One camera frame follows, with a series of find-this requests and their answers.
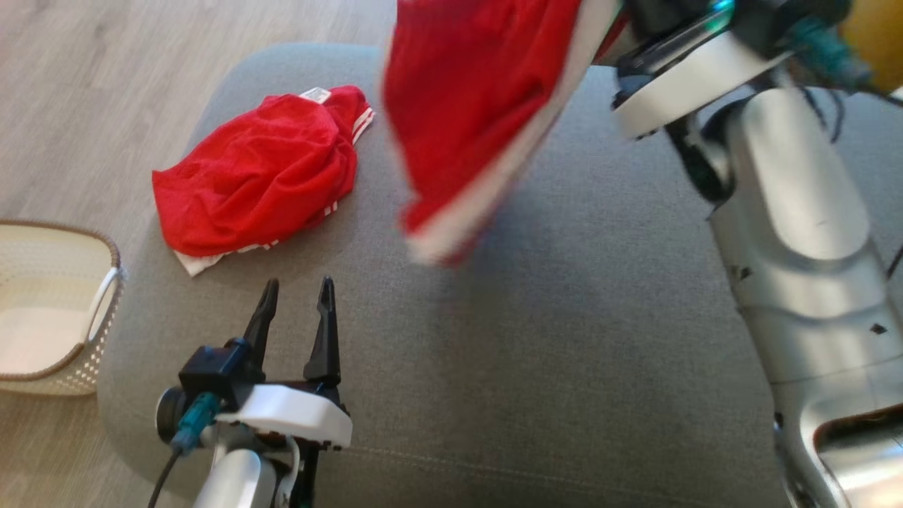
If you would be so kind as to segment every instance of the gray ottoman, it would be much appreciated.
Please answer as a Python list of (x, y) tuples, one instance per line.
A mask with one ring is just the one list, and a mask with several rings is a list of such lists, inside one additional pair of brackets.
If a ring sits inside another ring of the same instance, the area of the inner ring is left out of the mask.
[[(314, 86), (360, 86), (377, 118), (358, 142), (354, 193), (275, 249), (191, 279), (148, 224), (100, 369), (104, 423), (124, 460), (157, 477), (169, 455), (157, 399), (195, 348), (242, 333), (270, 277), (282, 292), (265, 370), (299, 379), (329, 274), (355, 432), (352, 448), (321, 459), (319, 506), (782, 505), (768, 386), (708, 207), (662, 136), (619, 136), (610, 70), (589, 72), (478, 250), (449, 270), (405, 256), (396, 223), (407, 190), (375, 87), (380, 63), (375, 49), (276, 46), (214, 95), (192, 146), (265, 95)], [(848, 127), (866, 131), (854, 139), (859, 162), (891, 165), (893, 140), (882, 153), (868, 132), (875, 121), (898, 130), (899, 116), (862, 107)], [(885, 174), (897, 189), (900, 173)], [(878, 201), (901, 223), (898, 204)], [(208, 468), (198, 452), (167, 487), (191, 497)]]

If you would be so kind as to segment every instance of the folded red shorts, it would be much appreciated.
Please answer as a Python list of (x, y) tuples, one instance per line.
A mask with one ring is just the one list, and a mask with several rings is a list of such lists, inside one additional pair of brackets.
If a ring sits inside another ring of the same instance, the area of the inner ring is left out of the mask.
[(615, 0), (401, 0), (383, 99), (412, 257), (472, 248), (603, 46)]
[(354, 188), (354, 143), (372, 120), (353, 86), (267, 97), (154, 172), (163, 238), (183, 263), (216, 262), (319, 224)]

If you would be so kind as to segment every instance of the wooden floor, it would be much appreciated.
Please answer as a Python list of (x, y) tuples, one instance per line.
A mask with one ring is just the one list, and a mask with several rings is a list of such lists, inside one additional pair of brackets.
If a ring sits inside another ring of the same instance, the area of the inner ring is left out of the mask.
[[(395, 0), (0, 0), (0, 217), (104, 231), (135, 255), (150, 172), (209, 96), (277, 42), (386, 41)], [(0, 392), (0, 507), (147, 504), (94, 398)], [(183, 506), (172, 498), (159, 506)]]

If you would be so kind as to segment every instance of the white basket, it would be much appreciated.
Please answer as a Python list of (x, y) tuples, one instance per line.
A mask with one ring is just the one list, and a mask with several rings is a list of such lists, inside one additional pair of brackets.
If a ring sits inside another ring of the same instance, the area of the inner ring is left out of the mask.
[(94, 393), (122, 288), (119, 251), (107, 238), (0, 221), (0, 389)]

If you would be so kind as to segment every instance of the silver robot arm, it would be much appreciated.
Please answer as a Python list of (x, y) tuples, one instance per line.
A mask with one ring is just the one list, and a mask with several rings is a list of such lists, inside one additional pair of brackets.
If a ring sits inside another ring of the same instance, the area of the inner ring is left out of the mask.
[(338, 390), (332, 280), (323, 280), (320, 325), (304, 381), (264, 382), (278, 291), (278, 281), (271, 280), (244, 336), (222, 348), (201, 347), (179, 372), (181, 386), (157, 403), (157, 433), (174, 455), (151, 506), (175, 459), (204, 446), (213, 451), (213, 462), (196, 508), (311, 508), (320, 452), (351, 444), (353, 426)]
[(622, 65), (616, 115), (631, 137), (663, 128), (715, 206), (709, 223), (771, 385), (790, 503), (903, 506), (903, 321), (852, 179), (784, 72), (698, 127), (701, 108), (786, 55), (763, 59), (730, 32), (665, 44), (677, 51)]
[(710, 224), (771, 384), (785, 488), (794, 506), (903, 505), (903, 323), (862, 199), (795, 89), (725, 128), (734, 189)]

